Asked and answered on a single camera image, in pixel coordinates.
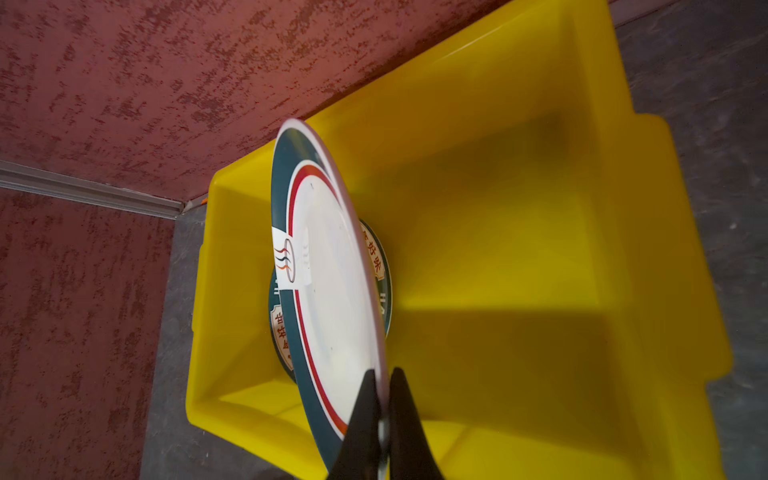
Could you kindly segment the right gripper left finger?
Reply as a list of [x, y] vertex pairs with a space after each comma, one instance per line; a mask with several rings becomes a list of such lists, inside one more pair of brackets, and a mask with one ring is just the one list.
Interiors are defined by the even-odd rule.
[[375, 372], [368, 370], [363, 376], [347, 432], [328, 480], [379, 478], [382, 459], [380, 420]]

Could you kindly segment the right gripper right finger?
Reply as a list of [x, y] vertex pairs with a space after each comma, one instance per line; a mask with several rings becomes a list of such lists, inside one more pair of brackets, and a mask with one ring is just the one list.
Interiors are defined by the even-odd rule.
[[438, 479], [444, 476], [429, 447], [402, 368], [393, 370], [389, 395], [390, 478]]

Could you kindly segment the white plate green red rim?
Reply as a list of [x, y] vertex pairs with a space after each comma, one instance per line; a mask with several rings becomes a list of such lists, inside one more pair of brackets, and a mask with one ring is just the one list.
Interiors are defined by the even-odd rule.
[[341, 174], [305, 122], [281, 126], [271, 171], [277, 289], [303, 409], [332, 467], [363, 378], [388, 400], [385, 331], [362, 226]]

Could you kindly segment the white plate green lettered rim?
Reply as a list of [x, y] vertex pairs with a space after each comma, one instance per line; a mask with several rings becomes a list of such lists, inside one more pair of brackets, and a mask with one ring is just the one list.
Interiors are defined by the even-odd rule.
[[[392, 276], [388, 260], [383, 245], [374, 230], [363, 220], [360, 221], [360, 225], [374, 272], [375, 284], [378, 291], [379, 310], [384, 324], [384, 332], [385, 335], [388, 336], [393, 311]], [[272, 345], [275, 349], [279, 363], [290, 380], [296, 382], [277, 285], [276, 270], [273, 270], [270, 278], [268, 314]]]

